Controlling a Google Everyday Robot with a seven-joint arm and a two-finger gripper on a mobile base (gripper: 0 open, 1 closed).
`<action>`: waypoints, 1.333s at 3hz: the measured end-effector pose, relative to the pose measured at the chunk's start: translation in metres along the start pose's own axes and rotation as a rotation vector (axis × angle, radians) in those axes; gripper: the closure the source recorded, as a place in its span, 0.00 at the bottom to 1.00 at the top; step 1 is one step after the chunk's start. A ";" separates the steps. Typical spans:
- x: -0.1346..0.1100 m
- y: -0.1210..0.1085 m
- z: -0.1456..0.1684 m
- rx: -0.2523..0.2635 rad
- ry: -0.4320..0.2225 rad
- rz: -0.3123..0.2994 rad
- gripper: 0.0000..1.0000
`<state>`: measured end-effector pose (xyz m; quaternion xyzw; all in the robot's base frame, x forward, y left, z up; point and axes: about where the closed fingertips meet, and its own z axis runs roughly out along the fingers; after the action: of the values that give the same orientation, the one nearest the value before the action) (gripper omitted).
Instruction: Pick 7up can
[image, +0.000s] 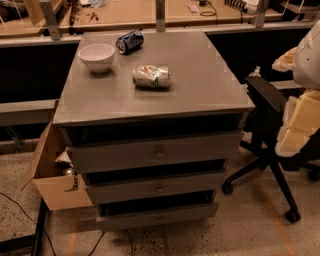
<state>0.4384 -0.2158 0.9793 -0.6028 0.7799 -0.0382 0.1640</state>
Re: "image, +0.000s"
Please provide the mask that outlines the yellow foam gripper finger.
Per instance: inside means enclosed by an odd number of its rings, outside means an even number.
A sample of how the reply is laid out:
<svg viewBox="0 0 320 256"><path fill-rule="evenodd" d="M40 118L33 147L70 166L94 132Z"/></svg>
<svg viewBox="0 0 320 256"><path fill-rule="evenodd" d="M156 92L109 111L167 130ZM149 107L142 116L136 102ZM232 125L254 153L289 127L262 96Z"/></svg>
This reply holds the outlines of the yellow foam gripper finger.
<svg viewBox="0 0 320 256"><path fill-rule="evenodd" d="M292 157L299 153L320 129L320 91L307 89L299 97L290 96L284 110L276 153Z"/></svg>
<svg viewBox="0 0 320 256"><path fill-rule="evenodd" d="M287 72L293 69L294 66L294 57L296 54L297 48L294 47L281 55L278 59L272 64L272 68L279 72Z"/></svg>

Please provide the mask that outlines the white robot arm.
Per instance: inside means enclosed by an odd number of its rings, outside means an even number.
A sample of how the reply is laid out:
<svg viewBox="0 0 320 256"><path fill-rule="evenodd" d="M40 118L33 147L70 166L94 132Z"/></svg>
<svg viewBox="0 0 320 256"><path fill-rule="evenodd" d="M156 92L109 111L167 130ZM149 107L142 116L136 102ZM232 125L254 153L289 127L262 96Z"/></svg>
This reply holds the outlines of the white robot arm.
<svg viewBox="0 0 320 256"><path fill-rule="evenodd" d="M297 47L276 59L272 68L292 70L295 83L305 88L298 98L289 97L275 146L279 156L292 157L320 129L320 21Z"/></svg>

